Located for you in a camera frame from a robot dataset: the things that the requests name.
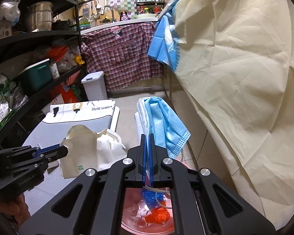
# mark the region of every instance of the faucet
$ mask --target faucet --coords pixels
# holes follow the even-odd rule
[[[105,6],[103,7],[103,9],[102,9],[102,11],[101,11],[100,15],[103,15],[103,13],[104,13],[104,10],[105,10],[105,8],[106,8],[106,7],[110,8],[110,9],[111,9],[111,11],[112,11],[112,22],[116,22],[117,20],[114,18],[114,12],[113,12],[113,9],[112,9],[112,7],[111,7],[111,6],[109,6],[109,5],[105,5]]]

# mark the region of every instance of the metal pivot bolt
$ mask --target metal pivot bolt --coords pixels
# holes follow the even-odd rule
[[[133,162],[133,160],[131,158],[124,158],[123,159],[123,163],[126,164],[126,165],[129,165]]]
[[[87,169],[85,171],[86,176],[91,177],[93,175],[95,175],[96,171],[94,169]]]
[[[171,163],[173,163],[173,160],[171,158],[164,158],[163,163],[164,164],[171,164]]]
[[[203,168],[200,170],[201,175],[203,176],[209,176],[210,175],[210,170]]]

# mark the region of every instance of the plaid shirt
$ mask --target plaid shirt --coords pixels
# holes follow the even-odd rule
[[[147,55],[154,31],[155,23],[139,23],[82,35],[87,71],[103,71],[108,91],[161,77],[162,64]]]

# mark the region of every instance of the white countertop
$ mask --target white countertop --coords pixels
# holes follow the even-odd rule
[[[121,26],[121,25],[128,25],[128,24],[136,24],[136,23],[143,23],[143,22],[156,22],[158,18],[139,18],[139,19],[130,19],[125,21],[118,21],[113,23],[104,24],[101,26],[92,27],[86,30],[81,31],[81,34],[90,33],[96,30],[112,27],[112,26]]]

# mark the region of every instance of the teal storage bin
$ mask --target teal storage bin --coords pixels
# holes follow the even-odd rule
[[[17,83],[21,82],[21,86],[26,95],[30,96],[37,93],[40,89],[52,81],[49,59],[26,67],[15,78],[15,81]]]

